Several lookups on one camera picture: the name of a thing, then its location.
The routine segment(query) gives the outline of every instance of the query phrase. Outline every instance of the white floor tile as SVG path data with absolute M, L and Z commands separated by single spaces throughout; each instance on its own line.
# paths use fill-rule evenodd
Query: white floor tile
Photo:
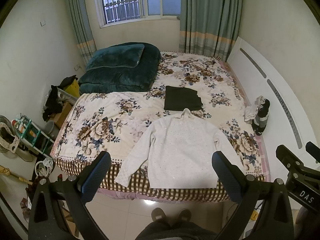
M 125 240 L 135 240 L 140 232 L 152 222 L 151 217 L 140 216 L 129 213 L 127 228 L 125 231 Z
M 187 203 L 187 204 L 170 204 L 170 203 L 159 203 L 154 202 L 151 205 L 148 205 L 142 199 L 132 200 L 129 207 L 129 213 L 142 215 L 142 216 L 151 216 L 151 212 L 156 207 L 160 207 L 164 213 L 169 218 L 175 219 L 179 212 L 188 208 L 191 210 L 193 219 L 206 219 L 208 217 L 220 217 L 222 219 L 222 203 Z
M 231 200 L 227 200 L 223 202 L 223 215 L 222 215 L 222 227 L 225 226 L 227 221 L 232 216 L 233 212 L 237 208 L 237 204 L 232 202 Z
M 128 212 L 129 206 L 130 206 L 130 199 L 113 199 L 108 197 L 107 195 L 104 195 L 102 193 L 96 193 L 93 201 L 98 202 L 102 205 L 112 207 L 121 211 Z
M 213 231 L 220 232 L 222 225 L 223 203 L 208 204 L 208 211 L 206 217 L 197 219 L 195 216 L 191 217 L 191 222 L 198 226 Z
M 109 239 L 124 240 L 128 213 L 95 201 L 86 204 L 87 209 Z

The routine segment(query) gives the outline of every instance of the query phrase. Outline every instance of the sweater sleeve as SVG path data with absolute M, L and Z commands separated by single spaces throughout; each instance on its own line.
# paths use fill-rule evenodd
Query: sweater sleeve
M 217 130 L 213 136 L 213 140 L 217 151 L 221 151 L 231 164 L 238 166 L 242 173 L 244 173 L 244 168 L 240 161 L 240 157 L 237 155 L 236 151 L 224 133 L 220 130 Z
M 143 164 L 149 156 L 150 145 L 154 139 L 154 124 L 152 123 L 140 137 L 139 141 L 133 147 L 128 157 L 121 165 L 120 171 L 115 182 L 128 187 L 131 175 Z

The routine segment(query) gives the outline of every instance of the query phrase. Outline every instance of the bed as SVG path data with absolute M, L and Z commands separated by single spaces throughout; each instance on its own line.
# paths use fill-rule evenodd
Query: bed
M 219 59 L 180 52 L 162 52 L 156 80 L 148 92 L 82 95 L 60 130 L 51 151 L 66 174 L 78 175 L 100 151 L 110 153 L 112 165 L 98 190 L 112 198 L 156 201 L 219 202 L 228 199 L 223 185 L 216 188 L 156 189 L 148 182 L 148 162 L 135 172 L 129 187 L 114 182 L 121 163 L 153 120 L 165 111 L 165 86 L 198 91 L 203 110 L 192 113 L 221 129 L 237 152 L 247 174 L 269 180 L 263 140 L 244 122 L 244 92 L 228 66 Z

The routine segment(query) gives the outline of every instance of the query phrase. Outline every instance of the screw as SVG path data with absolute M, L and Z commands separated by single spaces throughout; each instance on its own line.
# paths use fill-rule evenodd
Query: screw
M 41 179 L 39 183 L 40 183 L 41 185 L 44 185 L 44 184 L 46 184 L 46 182 L 47 182 L 46 179 Z
M 280 178 L 278 178 L 278 179 L 277 179 L 277 183 L 281 185 L 281 184 L 283 184 L 283 180 L 280 179 Z
M 248 181 L 254 181 L 254 176 L 253 175 L 251 175 L 251 174 L 249 174 L 249 175 L 247 175 L 247 176 L 245 176 L 246 177 L 246 179 L 248 180 Z
M 76 178 L 77 178 L 76 175 L 70 175 L 70 176 L 68 177 L 68 180 L 74 181 L 74 180 L 76 180 Z

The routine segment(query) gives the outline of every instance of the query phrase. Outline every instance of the teal fleece blanket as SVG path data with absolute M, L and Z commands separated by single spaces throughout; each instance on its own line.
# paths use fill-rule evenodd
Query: teal fleece blanket
M 80 93 L 111 93 L 111 92 L 146 92 L 158 71 L 161 59 L 159 49 L 149 43 L 127 42 L 115 46 L 143 44 L 144 50 L 139 64 L 128 67 L 98 67 L 88 70 L 80 79 Z

